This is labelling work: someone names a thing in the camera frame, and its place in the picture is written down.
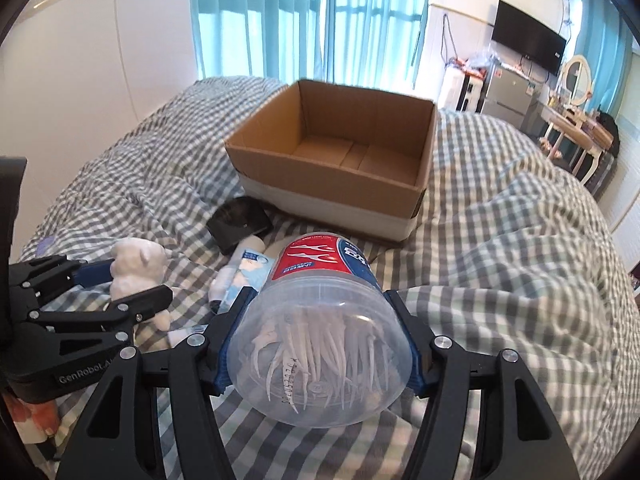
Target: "checkered bedspread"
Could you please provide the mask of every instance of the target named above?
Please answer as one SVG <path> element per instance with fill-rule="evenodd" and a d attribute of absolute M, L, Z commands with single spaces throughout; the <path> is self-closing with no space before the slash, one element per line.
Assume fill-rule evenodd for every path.
<path fill-rule="evenodd" d="M 228 136 L 281 88 L 273 80 L 196 83 L 143 121 L 65 189 L 27 245 L 54 237 L 46 254 L 96 260 L 122 237 L 171 252 L 166 282 L 176 290 L 172 328 L 208 318 L 206 291 L 225 263 L 205 223 L 242 194 L 223 149 Z M 401 249 L 351 239 L 383 288 L 464 348 L 517 349 L 542 387 L 590 480 L 607 466 L 640 417 L 640 316 L 596 203 L 508 124 L 443 112 L 433 172 L 418 227 Z M 273 215 L 269 244 L 314 225 Z M 52 308 L 91 310 L 108 287 L 72 290 Z M 148 324 L 143 351 L 167 346 Z M 92 388 L 60 399 L 62 444 Z M 399 478 L 425 402 L 405 392 L 361 424 L 292 428 L 252 410 L 228 388 L 212 399 L 238 478 Z M 457 476 L 468 476 L 479 396 L 470 396 Z M 158 399 L 164 465 L 180 478 L 167 391 Z"/>

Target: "silver refrigerator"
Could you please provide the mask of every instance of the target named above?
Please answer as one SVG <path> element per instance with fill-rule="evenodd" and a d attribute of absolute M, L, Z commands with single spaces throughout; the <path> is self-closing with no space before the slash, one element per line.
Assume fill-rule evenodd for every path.
<path fill-rule="evenodd" d="M 529 79 L 495 64 L 485 79 L 478 111 L 520 129 L 529 110 L 533 91 L 534 85 Z"/>

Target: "silver bolt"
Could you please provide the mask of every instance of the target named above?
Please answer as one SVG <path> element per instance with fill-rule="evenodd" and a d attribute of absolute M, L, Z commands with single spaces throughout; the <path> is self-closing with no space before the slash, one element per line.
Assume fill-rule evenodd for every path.
<path fill-rule="evenodd" d="M 515 350 L 511 350 L 511 348 L 507 348 L 502 351 L 502 358 L 510 363 L 514 363 L 518 360 L 518 353 Z"/>
<path fill-rule="evenodd" d="M 136 354 L 136 348 L 133 346 L 125 346 L 120 350 L 120 357 L 123 359 L 131 359 Z"/>
<path fill-rule="evenodd" d="M 204 343 L 204 336 L 202 334 L 191 334 L 187 338 L 187 345 L 189 346 L 200 346 Z"/>
<path fill-rule="evenodd" d="M 434 343 L 436 343 L 436 346 L 438 348 L 442 348 L 443 350 L 446 350 L 447 348 L 451 348 L 451 346 L 453 345 L 453 341 L 445 335 L 439 335 L 434 340 Z"/>

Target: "curtain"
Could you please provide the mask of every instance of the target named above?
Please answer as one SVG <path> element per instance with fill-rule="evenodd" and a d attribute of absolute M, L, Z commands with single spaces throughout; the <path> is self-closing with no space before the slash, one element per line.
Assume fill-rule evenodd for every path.
<path fill-rule="evenodd" d="M 415 84 L 428 0 L 192 0 L 201 76 Z"/>
<path fill-rule="evenodd" d="M 633 35 L 610 0 L 582 0 L 582 25 L 575 53 L 582 54 L 594 80 L 590 108 L 616 117 L 631 66 Z"/>
<path fill-rule="evenodd" d="M 373 88 L 412 88 L 427 8 L 428 0 L 327 0 L 325 78 Z"/>
<path fill-rule="evenodd" d="M 322 76 L 321 0 L 196 0 L 194 41 L 203 76 L 287 82 Z"/>

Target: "red label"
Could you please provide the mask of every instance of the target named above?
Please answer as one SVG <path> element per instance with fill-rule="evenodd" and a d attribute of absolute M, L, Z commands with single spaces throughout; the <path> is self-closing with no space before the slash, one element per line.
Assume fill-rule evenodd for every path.
<path fill-rule="evenodd" d="M 338 251 L 339 237 L 334 235 L 310 234 L 290 243 L 282 253 L 271 276 L 277 280 L 297 270 L 329 269 L 348 272 Z"/>

